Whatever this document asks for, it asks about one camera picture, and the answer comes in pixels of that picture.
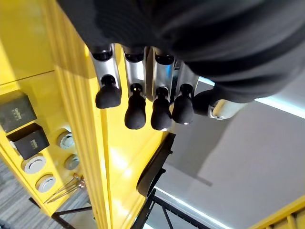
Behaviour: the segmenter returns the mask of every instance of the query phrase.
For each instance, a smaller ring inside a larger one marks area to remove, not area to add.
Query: black fabric
[[[58,0],[92,53],[155,46],[215,82],[213,100],[272,95],[305,64],[304,0]]]

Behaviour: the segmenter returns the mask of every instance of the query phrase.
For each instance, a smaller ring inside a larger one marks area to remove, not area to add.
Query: black box
[[[50,145],[43,128],[36,123],[25,126],[8,135],[7,138],[14,143],[24,160],[29,159]]]
[[[28,96],[20,90],[0,96],[0,125],[7,133],[37,117]]]

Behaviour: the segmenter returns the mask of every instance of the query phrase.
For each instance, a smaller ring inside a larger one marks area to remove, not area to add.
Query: metal rod
[[[76,229],[63,218],[61,218],[58,214],[56,214],[56,212],[52,215],[52,219],[58,222],[65,229]]]
[[[165,207],[162,206],[162,210],[163,210],[163,212],[164,212],[164,215],[165,215],[166,221],[167,221],[167,223],[168,223],[168,226],[170,227],[170,229],[173,229],[172,222],[171,222],[170,218],[168,217],[168,214],[167,214],[167,212],[166,212]]]
[[[180,217],[184,221],[192,224],[193,226],[199,228],[199,229],[210,229],[206,225],[202,224],[201,222],[198,222],[194,218],[188,216],[184,212],[178,210],[174,206],[170,205],[169,203],[165,202],[164,200],[160,199],[159,197],[154,196],[153,201],[159,204],[160,206],[164,207],[165,209],[169,210],[171,213],[175,214],[176,216]]]
[[[50,199],[47,203],[54,202],[77,189],[78,189],[78,186],[72,187],[71,189],[67,190],[66,192],[60,194],[59,196],[55,196],[53,199]]]
[[[89,210],[92,210],[92,206],[84,207],[84,208],[77,208],[77,209],[72,209],[72,210],[67,210],[67,211],[58,211],[58,212],[56,212],[56,214],[61,216],[61,215],[82,212],[82,211],[89,211]]]

